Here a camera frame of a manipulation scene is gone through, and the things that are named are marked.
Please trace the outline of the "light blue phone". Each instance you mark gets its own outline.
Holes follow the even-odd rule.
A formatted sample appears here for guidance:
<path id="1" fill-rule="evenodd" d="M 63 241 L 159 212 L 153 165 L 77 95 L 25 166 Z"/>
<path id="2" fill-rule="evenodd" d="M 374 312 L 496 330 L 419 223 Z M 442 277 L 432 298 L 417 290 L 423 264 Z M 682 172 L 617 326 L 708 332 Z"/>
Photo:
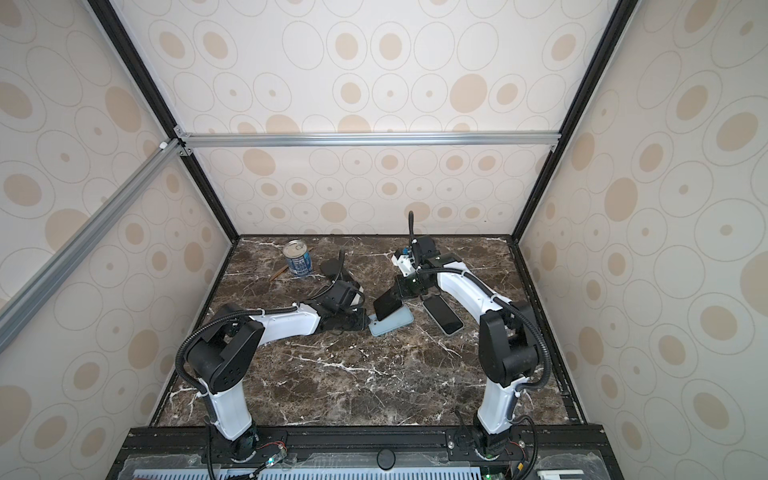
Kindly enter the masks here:
<path id="1" fill-rule="evenodd" d="M 423 300 L 423 307 L 446 336 L 452 336 L 464 328 L 461 318 L 441 296 L 427 297 Z"/>
<path id="2" fill-rule="evenodd" d="M 376 315 L 369 317 L 368 328 L 374 337 L 381 337 L 402 327 L 413 323 L 414 316 L 410 309 L 403 305 L 383 320 L 379 320 Z"/>

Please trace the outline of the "black phone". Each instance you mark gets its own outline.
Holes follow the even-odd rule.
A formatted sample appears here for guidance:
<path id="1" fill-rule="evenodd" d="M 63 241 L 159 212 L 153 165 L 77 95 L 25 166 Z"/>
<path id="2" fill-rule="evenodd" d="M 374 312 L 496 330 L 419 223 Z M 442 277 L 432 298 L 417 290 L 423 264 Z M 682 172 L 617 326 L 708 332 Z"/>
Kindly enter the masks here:
<path id="1" fill-rule="evenodd" d="M 397 285 L 389 288 L 373 301 L 377 321 L 383 321 L 403 306 L 400 289 Z"/>

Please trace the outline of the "black phone case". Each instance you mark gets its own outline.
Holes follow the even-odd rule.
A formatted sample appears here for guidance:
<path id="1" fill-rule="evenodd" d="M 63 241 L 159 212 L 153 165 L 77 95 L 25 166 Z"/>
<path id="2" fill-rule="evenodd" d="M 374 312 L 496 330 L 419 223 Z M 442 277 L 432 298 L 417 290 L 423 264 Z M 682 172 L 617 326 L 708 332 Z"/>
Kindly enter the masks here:
<path id="1" fill-rule="evenodd" d="M 330 259 L 321 263 L 320 271 L 329 280 L 344 280 L 349 277 L 345 263 L 339 259 Z"/>

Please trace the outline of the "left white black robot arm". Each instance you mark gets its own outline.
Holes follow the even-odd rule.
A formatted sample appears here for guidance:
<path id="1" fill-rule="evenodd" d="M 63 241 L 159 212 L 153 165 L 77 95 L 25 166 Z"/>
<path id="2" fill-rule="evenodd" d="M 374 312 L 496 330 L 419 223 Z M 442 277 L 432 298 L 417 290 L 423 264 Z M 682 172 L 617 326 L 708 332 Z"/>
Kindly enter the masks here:
<path id="1" fill-rule="evenodd" d="M 177 350 L 178 376 L 203 399 L 211 425 L 228 441 L 253 432 L 242 381 L 257 349 L 297 336 L 326 331 L 361 331 L 368 326 L 365 295 L 348 278 L 340 251 L 332 282 L 289 307 L 241 309 L 226 305 L 207 324 L 191 333 Z"/>

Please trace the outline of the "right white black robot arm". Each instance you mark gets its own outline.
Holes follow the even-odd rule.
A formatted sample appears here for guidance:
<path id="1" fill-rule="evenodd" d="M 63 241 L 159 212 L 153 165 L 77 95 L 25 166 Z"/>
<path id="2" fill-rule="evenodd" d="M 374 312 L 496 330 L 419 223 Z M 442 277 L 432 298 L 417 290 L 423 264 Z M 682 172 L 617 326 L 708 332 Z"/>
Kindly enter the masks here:
<path id="1" fill-rule="evenodd" d="M 420 298 L 424 304 L 441 296 L 458 302 L 478 325 L 478 358 L 486 377 L 483 400 L 468 430 L 475 451 L 494 460 L 504 451 L 512 429 L 520 424 L 514 410 L 523 390 L 540 390 L 552 373 L 552 358 L 543 334 L 526 312 L 529 305 L 501 295 L 452 253 L 443 254 L 430 236 L 416 236 L 415 213 L 408 218 L 408 246 L 392 256 L 398 274 L 394 285 L 375 302 L 380 320 L 403 302 Z"/>

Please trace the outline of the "blue white tin can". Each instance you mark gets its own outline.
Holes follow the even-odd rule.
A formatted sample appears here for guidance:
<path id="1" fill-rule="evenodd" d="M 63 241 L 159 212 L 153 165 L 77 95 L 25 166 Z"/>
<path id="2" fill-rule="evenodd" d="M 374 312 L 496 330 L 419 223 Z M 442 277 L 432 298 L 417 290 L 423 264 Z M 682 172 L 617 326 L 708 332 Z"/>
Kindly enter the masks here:
<path id="1" fill-rule="evenodd" d="M 302 240 L 291 240 L 282 249 L 288 270 L 296 277 L 305 277 L 312 272 L 309 248 Z"/>

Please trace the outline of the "brown wooden stick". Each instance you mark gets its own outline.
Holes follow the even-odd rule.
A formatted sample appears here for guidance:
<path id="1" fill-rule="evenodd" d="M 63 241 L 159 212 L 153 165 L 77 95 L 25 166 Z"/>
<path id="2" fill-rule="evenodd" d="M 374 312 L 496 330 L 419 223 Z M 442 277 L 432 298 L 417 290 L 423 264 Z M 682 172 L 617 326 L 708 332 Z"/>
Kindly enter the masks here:
<path id="1" fill-rule="evenodd" d="M 286 271 L 288 270 L 288 266 L 284 266 L 281 269 L 279 269 L 277 272 L 275 272 L 269 279 L 269 282 L 275 281 L 277 278 L 282 276 Z"/>

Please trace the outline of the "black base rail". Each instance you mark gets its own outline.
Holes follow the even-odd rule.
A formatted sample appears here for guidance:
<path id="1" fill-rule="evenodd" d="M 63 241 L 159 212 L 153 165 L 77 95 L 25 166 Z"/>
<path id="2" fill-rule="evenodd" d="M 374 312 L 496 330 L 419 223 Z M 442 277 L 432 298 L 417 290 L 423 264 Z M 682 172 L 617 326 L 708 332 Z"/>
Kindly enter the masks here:
<path id="1" fill-rule="evenodd" d="M 481 458 L 466 428 L 263 427 L 246 460 L 205 427 L 131 430 L 110 479 L 620 479 L 596 425 L 513 429 Z"/>

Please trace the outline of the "horizontal aluminium rail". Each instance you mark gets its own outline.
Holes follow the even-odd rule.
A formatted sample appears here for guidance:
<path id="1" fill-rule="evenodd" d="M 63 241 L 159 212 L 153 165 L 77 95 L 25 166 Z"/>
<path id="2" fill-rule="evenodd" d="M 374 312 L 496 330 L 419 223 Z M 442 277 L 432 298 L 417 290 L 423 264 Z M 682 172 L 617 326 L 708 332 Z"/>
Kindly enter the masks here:
<path id="1" fill-rule="evenodd" d="M 192 148 L 557 145 L 556 131 L 186 134 Z"/>

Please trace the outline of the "left diagonal aluminium rail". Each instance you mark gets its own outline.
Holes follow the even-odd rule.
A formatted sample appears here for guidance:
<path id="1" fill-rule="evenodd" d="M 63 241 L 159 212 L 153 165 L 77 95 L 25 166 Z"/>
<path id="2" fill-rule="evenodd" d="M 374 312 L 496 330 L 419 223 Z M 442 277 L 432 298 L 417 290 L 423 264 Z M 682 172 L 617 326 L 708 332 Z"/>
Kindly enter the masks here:
<path id="1" fill-rule="evenodd" d="M 6 350 L 50 297 L 118 223 L 147 186 L 181 153 L 181 141 L 169 139 L 76 231 L 1 311 L 1 349 Z"/>

